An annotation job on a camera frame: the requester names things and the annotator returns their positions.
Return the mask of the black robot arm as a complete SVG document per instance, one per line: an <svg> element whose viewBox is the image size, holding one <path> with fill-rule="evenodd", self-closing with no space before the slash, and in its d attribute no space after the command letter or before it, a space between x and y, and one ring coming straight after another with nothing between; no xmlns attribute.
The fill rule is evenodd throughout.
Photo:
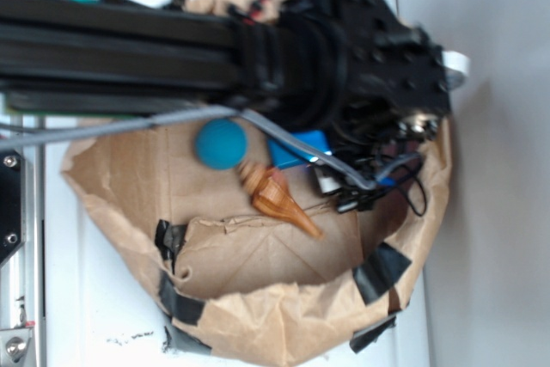
<svg viewBox="0 0 550 367"><path fill-rule="evenodd" d="M286 0L241 15L1 0L1 90L27 113L250 108L357 144L420 137L450 114L443 48L384 0Z"/></svg>

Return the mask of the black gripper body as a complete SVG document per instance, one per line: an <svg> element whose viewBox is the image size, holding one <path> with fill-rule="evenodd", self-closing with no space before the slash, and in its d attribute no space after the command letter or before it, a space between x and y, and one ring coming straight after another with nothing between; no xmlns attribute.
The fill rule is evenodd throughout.
<svg viewBox="0 0 550 367"><path fill-rule="evenodd" d="M450 115L464 76L385 0L286 0L278 25L292 36L296 61L283 62L300 84L284 98L280 125L368 144L433 139Z"/></svg>

